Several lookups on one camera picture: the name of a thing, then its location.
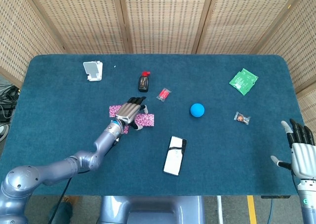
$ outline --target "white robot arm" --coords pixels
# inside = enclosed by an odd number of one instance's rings
[[[302,206],[304,224],[316,224],[316,146],[313,134],[307,126],[290,119],[292,128],[285,122],[284,127],[292,154],[292,163],[280,161],[271,156],[279,167],[292,171],[292,175],[301,179],[297,191]]]
[[[47,186],[71,178],[81,171],[97,170],[107,152],[119,141],[124,126],[139,130],[134,119],[139,111],[148,113],[141,105],[146,97],[132,97],[125,103],[100,137],[94,142],[96,152],[79,151],[62,161],[48,166],[19,166],[9,171],[1,184],[0,224],[27,224],[24,210],[33,191],[40,185]]]

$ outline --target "floor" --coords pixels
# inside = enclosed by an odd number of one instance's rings
[[[5,140],[0,142],[0,154]],[[58,196],[32,196],[26,209],[29,224],[45,224],[48,222],[49,210],[58,201]],[[216,197],[205,197],[205,217],[207,224],[217,224]],[[71,224],[95,224],[100,210],[101,198],[97,196],[81,197],[74,207]],[[254,197],[256,220],[258,224],[268,221],[270,199]],[[223,196],[223,219],[225,224],[249,224],[249,212],[246,196]],[[289,199],[275,199],[272,224],[303,223],[298,196]]]

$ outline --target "pink wrapper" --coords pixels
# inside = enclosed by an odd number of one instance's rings
[[[122,107],[122,105],[118,106],[110,106],[109,107],[109,116],[115,117],[115,113]],[[153,126],[154,125],[154,114],[137,114],[135,117],[135,123],[142,126]],[[124,133],[128,133],[128,126],[124,127]]]

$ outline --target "wicker screen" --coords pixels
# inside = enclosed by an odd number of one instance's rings
[[[125,0],[134,53],[190,54],[205,0]]]
[[[198,53],[250,53],[288,0],[213,1]]]
[[[35,0],[71,53],[125,53],[114,0]]]
[[[304,122],[316,135],[316,85],[297,96]]]
[[[0,72],[21,87],[30,60],[62,53],[27,0],[0,0]]]
[[[315,34],[316,0],[301,0],[259,53],[281,55],[297,88],[316,75]]]

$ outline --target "green package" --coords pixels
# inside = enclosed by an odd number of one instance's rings
[[[258,77],[246,69],[242,69],[236,76],[230,81],[230,85],[236,88],[243,96],[250,91]]]

